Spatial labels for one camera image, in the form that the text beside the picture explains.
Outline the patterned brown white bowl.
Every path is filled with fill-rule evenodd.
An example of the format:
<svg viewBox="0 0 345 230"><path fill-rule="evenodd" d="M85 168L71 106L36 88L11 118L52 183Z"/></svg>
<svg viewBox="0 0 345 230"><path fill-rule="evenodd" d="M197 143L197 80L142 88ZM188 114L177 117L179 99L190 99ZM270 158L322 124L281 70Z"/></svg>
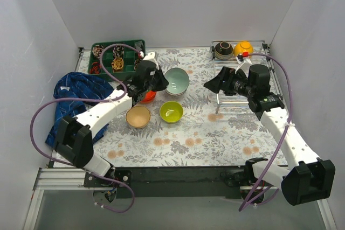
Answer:
<svg viewBox="0 0 345 230"><path fill-rule="evenodd" d="M182 91L182 92L180 92L180 93L172 93L172 92L169 92L168 90L165 90L165 92L166 92L168 95L170 95L170 96L175 96L175 97L177 97L177 96L182 96L183 94L186 93L186 91L187 91L187 90Z"/></svg>

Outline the pale green bowl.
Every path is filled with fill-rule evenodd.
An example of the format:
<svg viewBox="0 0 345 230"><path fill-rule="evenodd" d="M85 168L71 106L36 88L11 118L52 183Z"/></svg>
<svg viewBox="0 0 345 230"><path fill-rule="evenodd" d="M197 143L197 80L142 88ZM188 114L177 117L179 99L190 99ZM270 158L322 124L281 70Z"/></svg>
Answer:
<svg viewBox="0 0 345 230"><path fill-rule="evenodd" d="M164 76L169 82L166 89L169 92L180 93L187 90L189 87L189 76L187 72L181 68L171 68Z"/></svg>

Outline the lime green bowl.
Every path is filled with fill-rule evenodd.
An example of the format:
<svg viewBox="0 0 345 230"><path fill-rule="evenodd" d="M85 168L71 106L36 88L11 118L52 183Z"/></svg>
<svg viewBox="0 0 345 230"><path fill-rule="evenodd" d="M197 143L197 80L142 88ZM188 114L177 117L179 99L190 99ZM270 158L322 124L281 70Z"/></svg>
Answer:
<svg viewBox="0 0 345 230"><path fill-rule="evenodd" d="M176 101L165 102L160 107L160 117L166 123L176 123L183 116L183 107Z"/></svg>

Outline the black brown bowl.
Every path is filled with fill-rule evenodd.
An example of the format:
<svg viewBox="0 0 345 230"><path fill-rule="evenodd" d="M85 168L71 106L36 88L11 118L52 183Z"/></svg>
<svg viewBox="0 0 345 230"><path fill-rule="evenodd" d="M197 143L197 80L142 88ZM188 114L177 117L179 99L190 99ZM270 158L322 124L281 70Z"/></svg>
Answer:
<svg viewBox="0 0 345 230"><path fill-rule="evenodd" d="M215 58L219 60L230 60L233 57L233 47L227 41L221 41L215 46Z"/></svg>

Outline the beige bowl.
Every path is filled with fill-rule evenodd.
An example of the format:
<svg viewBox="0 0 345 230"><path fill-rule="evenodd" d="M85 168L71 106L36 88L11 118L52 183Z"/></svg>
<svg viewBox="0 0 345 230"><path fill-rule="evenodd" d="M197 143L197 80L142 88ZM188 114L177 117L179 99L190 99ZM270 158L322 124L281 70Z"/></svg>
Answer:
<svg viewBox="0 0 345 230"><path fill-rule="evenodd" d="M133 128L144 128L150 121L150 111L143 106L135 106L126 113L126 121Z"/></svg>

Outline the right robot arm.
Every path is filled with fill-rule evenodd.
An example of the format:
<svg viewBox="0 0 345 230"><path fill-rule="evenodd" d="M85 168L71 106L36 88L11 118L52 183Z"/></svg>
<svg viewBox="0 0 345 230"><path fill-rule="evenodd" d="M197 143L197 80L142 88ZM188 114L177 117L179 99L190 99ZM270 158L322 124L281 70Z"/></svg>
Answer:
<svg viewBox="0 0 345 230"><path fill-rule="evenodd" d="M323 160L301 137L288 117L281 99L270 91L270 71L264 65L252 65L249 73L223 67L204 87L213 93L241 95L249 108L271 133L285 156L288 168L273 164L266 158L246 161L244 180L249 185L265 181L280 189L293 206L329 198L335 176L335 165Z"/></svg>

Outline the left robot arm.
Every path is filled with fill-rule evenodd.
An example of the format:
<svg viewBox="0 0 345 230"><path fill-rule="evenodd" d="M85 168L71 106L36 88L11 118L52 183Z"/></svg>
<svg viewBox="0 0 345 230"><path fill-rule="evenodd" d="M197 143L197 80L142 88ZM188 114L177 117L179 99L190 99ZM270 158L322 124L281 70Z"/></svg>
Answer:
<svg viewBox="0 0 345 230"><path fill-rule="evenodd" d="M141 102L149 91L162 91L168 86L154 57L146 56L132 77L91 109L75 117L65 116L58 127L54 150L74 167L96 174L101 186L114 183L111 163L94 152L94 136L112 119Z"/></svg>

